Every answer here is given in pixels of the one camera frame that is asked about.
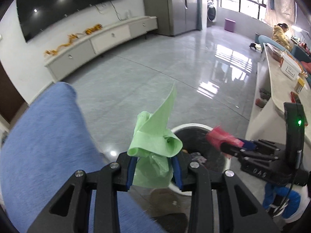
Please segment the washing machine door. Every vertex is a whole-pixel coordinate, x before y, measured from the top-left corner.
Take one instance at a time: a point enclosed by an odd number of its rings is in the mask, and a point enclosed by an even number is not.
[[[216,18],[216,8],[213,3],[208,3],[207,5],[207,19],[211,22]]]

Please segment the beige curtain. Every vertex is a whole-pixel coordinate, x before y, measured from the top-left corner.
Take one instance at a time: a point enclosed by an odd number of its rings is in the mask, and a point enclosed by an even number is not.
[[[286,23],[290,29],[286,35],[294,34],[292,25],[295,25],[295,1],[294,0],[274,0],[275,9],[270,9],[268,0],[265,22],[273,27],[278,23]]]

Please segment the brown door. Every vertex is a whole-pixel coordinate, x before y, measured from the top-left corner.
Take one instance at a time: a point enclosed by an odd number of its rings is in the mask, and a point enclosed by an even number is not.
[[[25,100],[12,84],[0,62],[0,115],[11,123],[24,102]]]

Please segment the green paper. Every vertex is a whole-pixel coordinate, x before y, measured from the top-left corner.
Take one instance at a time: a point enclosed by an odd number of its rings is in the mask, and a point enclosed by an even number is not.
[[[153,114],[147,111],[137,116],[129,156],[139,157],[133,185],[148,188],[168,187],[173,177],[169,158],[183,147],[180,139],[166,128],[176,98],[173,88],[164,103]]]

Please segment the washing machine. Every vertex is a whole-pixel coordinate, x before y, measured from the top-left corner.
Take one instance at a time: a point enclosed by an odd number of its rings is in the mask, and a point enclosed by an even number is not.
[[[217,0],[207,0],[207,27],[211,27],[216,22]]]

